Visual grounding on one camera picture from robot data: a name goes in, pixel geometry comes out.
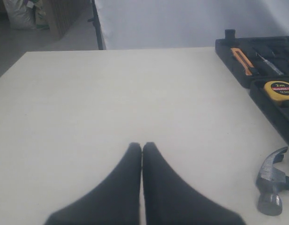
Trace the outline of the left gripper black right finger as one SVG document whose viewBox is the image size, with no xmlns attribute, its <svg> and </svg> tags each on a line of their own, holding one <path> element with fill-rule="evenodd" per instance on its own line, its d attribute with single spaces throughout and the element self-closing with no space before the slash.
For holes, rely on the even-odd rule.
<svg viewBox="0 0 289 225">
<path fill-rule="evenodd" d="M 148 225 L 243 225 L 235 212 L 188 185 L 148 142 L 142 152 L 142 180 Z"/>
</svg>

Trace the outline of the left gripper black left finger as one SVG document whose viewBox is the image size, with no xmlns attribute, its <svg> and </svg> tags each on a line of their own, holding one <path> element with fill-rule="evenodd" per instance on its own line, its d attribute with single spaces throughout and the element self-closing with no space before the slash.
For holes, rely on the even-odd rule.
<svg viewBox="0 0 289 225">
<path fill-rule="evenodd" d="M 138 225 L 142 151 L 129 144 L 113 171 L 93 190 L 52 213 L 47 225 Z"/>
</svg>

